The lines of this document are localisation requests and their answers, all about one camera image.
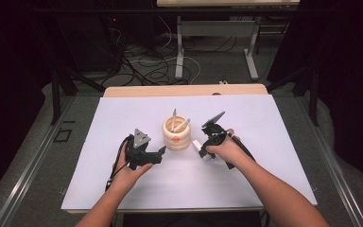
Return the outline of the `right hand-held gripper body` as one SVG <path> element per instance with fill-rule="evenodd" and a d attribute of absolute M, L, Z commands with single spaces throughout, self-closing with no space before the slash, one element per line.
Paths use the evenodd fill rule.
<path fill-rule="evenodd" d="M 204 143 L 204 146 L 217 146 L 224 141 L 226 137 L 226 131 L 217 124 L 217 121 L 222 117 L 223 114 L 225 114 L 225 112 L 215 115 L 201 126 L 201 130 L 208 137 L 208 140 Z"/>

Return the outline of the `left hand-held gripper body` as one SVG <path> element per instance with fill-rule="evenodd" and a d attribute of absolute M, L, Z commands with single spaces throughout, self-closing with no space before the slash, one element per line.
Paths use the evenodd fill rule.
<path fill-rule="evenodd" d="M 135 129 L 134 134 L 127 137 L 126 161 L 132 170 L 145 164 L 154 164 L 153 159 L 157 156 L 157 151 L 147 152 L 150 140 L 151 138 L 139 129 Z"/>

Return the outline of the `cream ringed pen holder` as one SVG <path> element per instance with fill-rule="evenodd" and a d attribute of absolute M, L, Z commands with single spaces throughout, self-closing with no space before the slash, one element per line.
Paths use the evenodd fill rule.
<path fill-rule="evenodd" d="M 171 120 L 172 117 L 168 117 L 162 126 L 164 144 L 171 150 L 186 149 L 191 142 L 191 124 L 188 123 L 175 133 L 171 132 Z M 175 128 L 184 120 L 186 120 L 185 117 L 176 115 Z"/>

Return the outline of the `white pen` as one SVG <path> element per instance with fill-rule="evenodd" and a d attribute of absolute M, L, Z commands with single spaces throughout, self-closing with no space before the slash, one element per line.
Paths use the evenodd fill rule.
<path fill-rule="evenodd" d="M 180 125 L 178 125 L 172 132 L 175 132 L 176 133 L 178 130 L 180 130 L 181 128 L 183 128 L 184 126 L 186 126 L 190 121 L 191 121 L 191 119 L 190 118 L 187 118 Z"/>

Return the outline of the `person's right hand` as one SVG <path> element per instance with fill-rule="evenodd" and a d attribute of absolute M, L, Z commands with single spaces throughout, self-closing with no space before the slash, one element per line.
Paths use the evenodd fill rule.
<path fill-rule="evenodd" d="M 234 130 L 228 129 L 225 140 L 220 145 L 210 146 L 210 148 L 212 149 L 212 152 L 214 152 L 215 155 L 218 155 L 222 160 L 241 170 L 249 162 L 250 157 L 232 139 L 231 135 L 233 134 Z"/>

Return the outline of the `person's left hand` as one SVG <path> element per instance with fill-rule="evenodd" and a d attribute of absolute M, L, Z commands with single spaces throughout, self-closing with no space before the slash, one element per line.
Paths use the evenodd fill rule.
<path fill-rule="evenodd" d="M 124 144 L 121 148 L 120 156 L 115 166 L 115 174 L 112 178 L 111 188 L 128 192 L 134 187 L 139 178 L 153 167 L 153 164 L 145 164 L 132 170 L 126 162 L 126 147 L 127 144 Z"/>

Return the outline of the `white table mat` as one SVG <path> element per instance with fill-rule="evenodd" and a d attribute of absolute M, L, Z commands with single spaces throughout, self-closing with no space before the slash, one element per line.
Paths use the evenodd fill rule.
<path fill-rule="evenodd" d="M 311 203 L 317 201 L 270 95 L 103 97 L 62 209 L 76 213 L 92 208 L 104 193 L 121 142 L 135 130 L 150 137 L 149 151 L 162 148 L 162 125 L 172 114 L 190 119 L 191 135 L 200 143 L 207 139 L 202 125 L 219 114 L 219 125 L 232 128 L 260 166 L 296 188 Z M 143 212 L 262 206 L 237 169 L 227 168 L 218 157 L 205 161 L 193 146 L 188 146 L 181 151 L 166 151 L 162 162 L 138 180 L 119 209 Z"/>

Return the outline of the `black metal stand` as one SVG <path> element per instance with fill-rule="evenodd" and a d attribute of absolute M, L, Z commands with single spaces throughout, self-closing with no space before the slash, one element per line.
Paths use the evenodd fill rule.
<path fill-rule="evenodd" d="M 52 88 L 52 104 L 53 104 L 53 117 L 51 124 L 54 125 L 61 117 L 61 95 L 60 89 L 62 89 L 68 96 L 75 96 L 78 92 L 75 80 L 96 89 L 98 92 L 104 92 L 106 88 L 97 84 L 81 75 L 79 72 L 64 66 L 54 68 L 51 71 L 51 88 Z"/>
<path fill-rule="evenodd" d="M 318 95 L 320 85 L 320 69 L 317 66 L 304 66 L 285 76 L 276 82 L 267 86 L 267 91 L 271 92 L 276 88 L 287 84 L 288 82 L 298 79 L 299 82 L 293 88 L 294 96 L 303 96 L 306 91 L 309 91 L 308 115 L 313 124 L 317 126 L 318 122 Z"/>

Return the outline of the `white metal desk frame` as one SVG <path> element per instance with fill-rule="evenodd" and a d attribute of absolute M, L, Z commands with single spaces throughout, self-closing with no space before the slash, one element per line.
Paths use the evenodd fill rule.
<path fill-rule="evenodd" d="M 226 9 L 282 9 L 285 6 L 298 6 L 301 0 L 157 0 L 157 6 L 165 9 L 203 9 L 209 7 L 225 7 Z M 259 36 L 261 25 L 260 16 L 251 16 L 250 20 L 185 20 L 177 17 L 178 55 L 176 61 L 175 78 L 180 79 L 183 74 L 184 37 L 247 37 L 250 45 L 244 50 L 249 76 L 253 80 L 259 79 L 252 54 Z"/>

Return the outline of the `aluminium floor rail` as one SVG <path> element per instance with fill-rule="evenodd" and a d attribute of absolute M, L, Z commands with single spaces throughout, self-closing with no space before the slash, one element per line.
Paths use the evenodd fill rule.
<path fill-rule="evenodd" d="M 304 97 L 296 98 L 298 106 L 301 109 L 304 119 L 306 120 L 309 128 L 314 133 L 315 138 L 320 146 L 320 156 L 328 169 L 329 175 L 335 185 L 337 193 L 342 201 L 346 213 L 350 217 L 350 220 L 354 227 L 363 227 L 363 214 L 354 198 L 354 194 L 347 184 L 343 171 L 337 162 L 337 159 L 323 137 L 320 128 L 313 123 L 313 120 L 309 116 L 309 107 L 306 104 Z"/>
<path fill-rule="evenodd" d="M 61 209 L 76 166 L 80 130 L 75 97 L 63 101 L 54 125 L 39 120 L 0 185 L 0 227 L 72 227 L 78 217 Z"/>

